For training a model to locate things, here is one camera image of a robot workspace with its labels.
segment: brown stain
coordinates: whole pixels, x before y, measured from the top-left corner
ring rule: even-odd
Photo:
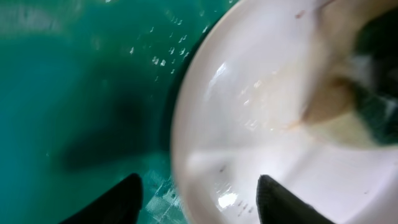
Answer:
[[[292,131],[292,130],[298,128],[301,124],[302,124],[302,121],[301,121],[301,120],[293,121],[292,123],[290,123],[290,124],[286,127],[286,130],[287,130],[287,131]]]
[[[343,115],[354,108],[354,90],[348,78],[333,77],[321,84],[312,95],[302,121],[317,124]]]
[[[300,19],[301,17],[303,17],[305,14],[305,10],[301,10],[295,17],[296,19]]]

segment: black object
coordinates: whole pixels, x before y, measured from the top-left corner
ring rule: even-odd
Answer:
[[[333,224],[268,175],[259,179],[257,207],[262,224]]]
[[[131,174],[60,224],[134,224],[142,207],[141,178]]]

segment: teal background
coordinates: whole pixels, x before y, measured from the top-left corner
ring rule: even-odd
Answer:
[[[186,223],[169,137],[183,74],[236,0],[0,2],[0,223],[57,223],[125,176]]]

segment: green fabric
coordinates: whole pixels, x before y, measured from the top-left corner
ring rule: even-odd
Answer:
[[[398,8],[370,21],[358,34],[355,53],[372,58],[374,90],[355,87],[356,109],[379,144],[398,143]]]
[[[175,98],[236,0],[0,2],[0,223],[57,223],[132,172],[139,223],[186,223],[170,176]]]

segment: white bowl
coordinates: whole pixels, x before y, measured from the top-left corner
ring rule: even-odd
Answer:
[[[317,38],[319,5],[242,0],[197,52],[172,136],[175,181],[192,223],[260,223],[261,174],[335,223],[398,222],[396,147],[354,150],[296,125],[328,58]]]

